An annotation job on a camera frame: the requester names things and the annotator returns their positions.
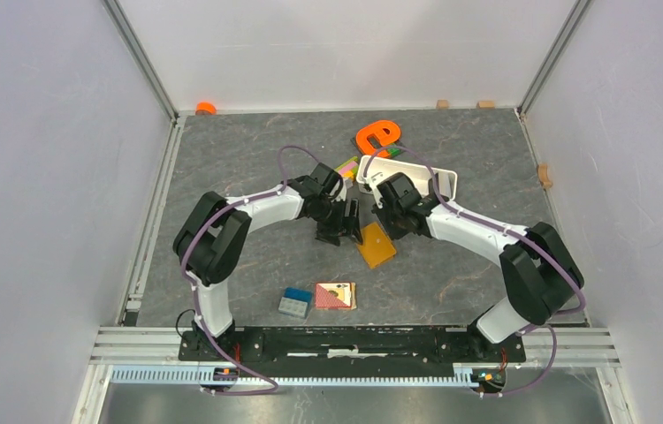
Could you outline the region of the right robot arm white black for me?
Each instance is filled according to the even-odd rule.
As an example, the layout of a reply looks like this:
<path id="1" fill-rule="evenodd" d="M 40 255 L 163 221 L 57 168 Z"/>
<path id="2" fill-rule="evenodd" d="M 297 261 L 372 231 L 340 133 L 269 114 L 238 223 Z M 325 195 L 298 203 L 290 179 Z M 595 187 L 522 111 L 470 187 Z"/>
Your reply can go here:
<path id="1" fill-rule="evenodd" d="M 470 324 L 467 347 L 474 358 L 492 359 L 504 340 L 547 323 L 572 298 L 585 303 L 583 275 L 552 225 L 502 223 L 439 193 L 421 195 L 402 172 L 370 188 L 373 210 L 391 239 L 417 234 L 463 247 L 499 266 L 506 296 Z"/>

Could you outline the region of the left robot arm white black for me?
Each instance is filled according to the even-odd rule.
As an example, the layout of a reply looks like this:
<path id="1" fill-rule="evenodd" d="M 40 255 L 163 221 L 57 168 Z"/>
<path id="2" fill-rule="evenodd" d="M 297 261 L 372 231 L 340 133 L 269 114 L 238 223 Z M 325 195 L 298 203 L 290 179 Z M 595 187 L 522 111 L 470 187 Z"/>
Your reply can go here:
<path id="1" fill-rule="evenodd" d="M 347 198 L 341 175 L 323 163 L 308 175 L 248 196 L 206 192 L 180 228 L 172 251 L 194 294 L 194 321 L 204 332 L 200 347 L 212 359 L 223 360 L 234 348 L 227 279 L 248 235 L 299 218 L 314 220 L 316 239 L 324 243 L 339 246 L 343 238 L 362 243 L 359 202 Z"/>

